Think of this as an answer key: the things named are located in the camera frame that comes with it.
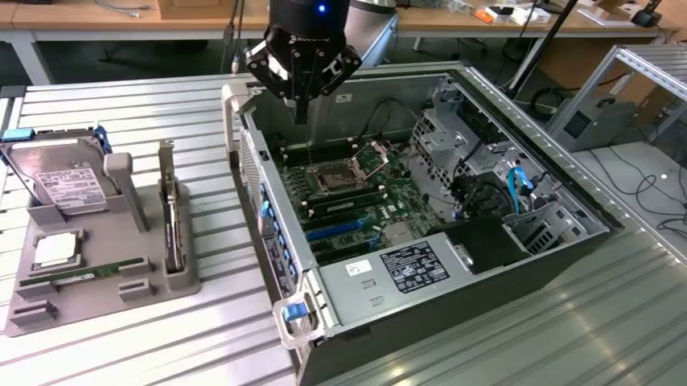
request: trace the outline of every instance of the green circuit board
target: green circuit board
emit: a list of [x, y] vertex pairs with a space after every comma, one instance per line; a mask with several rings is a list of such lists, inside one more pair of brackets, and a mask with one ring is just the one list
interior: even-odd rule
[[[371, 146], [363, 149], [356, 158], [360, 169], [367, 175], [381, 165], [380, 154]], [[388, 225], [403, 222], [416, 239], [443, 222], [429, 204], [423, 200], [421, 192], [412, 179], [404, 173], [405, 166], [400, 159], [392, 152], [387, 152], [387, 159], [388, 164], [365, 181], [355, 177], [348, 158], [301, 166], [288, 167], [284, 164], [279, 166], [305, 236], [311, 231], [328, 229], [339, 224], [364, 219], [360, 229], [311, 241], [311, 250], [321, 264], [331, 264], [393, 246], [387, 232], [384, 232]], [[361, 198], [360, 201], [367, 206], [359, 207], [360, 201], [356, 201], [356, 205], [353, 205], [353, 200], [344, 200], [349, 207], [340, 205], [341, 208], [337, 208], [332, 205], [329, 208], [336, 210], [336, 214], [312, 218], [312, 213], [308, 212], [308, 207], [304, 205], [305, 200], [315, 201], [347, 192], [355, 195], [356, 192], [375, 190], [381, 185], [384, 186], [383, 193], [371, 193], [375, 195], [372, 199], [377, 199], [377, 202]]]

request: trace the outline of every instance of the warning label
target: warning label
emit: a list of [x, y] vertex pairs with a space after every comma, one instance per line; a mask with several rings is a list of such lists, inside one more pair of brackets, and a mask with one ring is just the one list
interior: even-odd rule
[[36, 173], [36, 178], [60, 209], [105, 203], [100, 183], [89, 168]]
[[396, 288], [404, 294], [449, 278], [425, 241], [380, 256]]

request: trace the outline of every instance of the blue pcie slot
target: blue pcie slot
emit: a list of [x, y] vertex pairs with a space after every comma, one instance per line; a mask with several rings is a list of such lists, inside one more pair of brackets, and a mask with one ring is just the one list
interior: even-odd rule
[[353, 220], [353, 221], [349, 221], [348, 223], [343, 223], [335, 227], [323, 229], [320, 231], [307, 232], [305, 239], [308, 241], [315, 241], [315, 240], [320, 240], [329, 236], [340, 235], [341, 233], [345, 233], [345, 232], [357, 231], [359, 229], [363, 228], [363, 225], [365, 225], [365, 219]]

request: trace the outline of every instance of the hard disk drive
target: hard disk drive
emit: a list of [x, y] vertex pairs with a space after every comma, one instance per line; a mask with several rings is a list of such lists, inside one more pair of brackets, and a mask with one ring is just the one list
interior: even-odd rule
[[0, 152], [36, 202], [54, 204], [68, 216], [104, 210], [105, 197], [116, 195], [119, 187], [103, 169], [101, 136], [80, 129], [21, 139], [2, 138]]

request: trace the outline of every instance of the motherboard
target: motherboard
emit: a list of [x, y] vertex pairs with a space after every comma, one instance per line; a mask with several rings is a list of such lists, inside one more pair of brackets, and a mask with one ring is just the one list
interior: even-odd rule
[[388, 142], [280, 149], [277, 159], [321, 265], [409, 242], [443, 222]]

